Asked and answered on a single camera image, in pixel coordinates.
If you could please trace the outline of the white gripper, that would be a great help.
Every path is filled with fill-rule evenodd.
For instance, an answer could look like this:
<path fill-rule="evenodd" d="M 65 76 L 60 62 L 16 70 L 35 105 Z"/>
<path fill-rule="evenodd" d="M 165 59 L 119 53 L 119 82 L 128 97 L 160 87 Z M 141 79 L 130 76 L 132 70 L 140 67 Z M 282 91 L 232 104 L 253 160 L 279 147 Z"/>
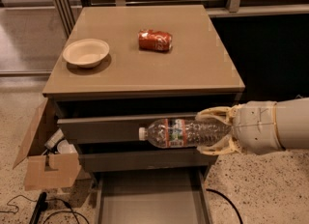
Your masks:
<path fill-rule="evenodd" d="M 195 120 L 205 122 L 216 119 L 231 126 L 235 138 L 224 136 L 212 146 L 198 146 L 197 151 L 205 155 L 241 153 L 270 154 L 283 150 L 278 138 L 275 101 L 249 101 L 242 105 L 217 106 L 197 113 Z"/>

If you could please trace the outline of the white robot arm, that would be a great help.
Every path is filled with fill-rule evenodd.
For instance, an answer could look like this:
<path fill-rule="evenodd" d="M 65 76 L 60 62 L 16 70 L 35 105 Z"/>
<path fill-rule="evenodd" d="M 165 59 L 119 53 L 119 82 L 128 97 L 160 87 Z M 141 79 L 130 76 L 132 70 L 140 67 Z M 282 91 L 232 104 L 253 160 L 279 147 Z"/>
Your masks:
<path fill-rule="evenodd" d="M 213 107 L 195 117 L 202 122 L 208 119 L 216 119 L 232 130 L 212 146 L 198 146 L 201 154 L 270 154 L 309 149 L 309 98 Z"/>

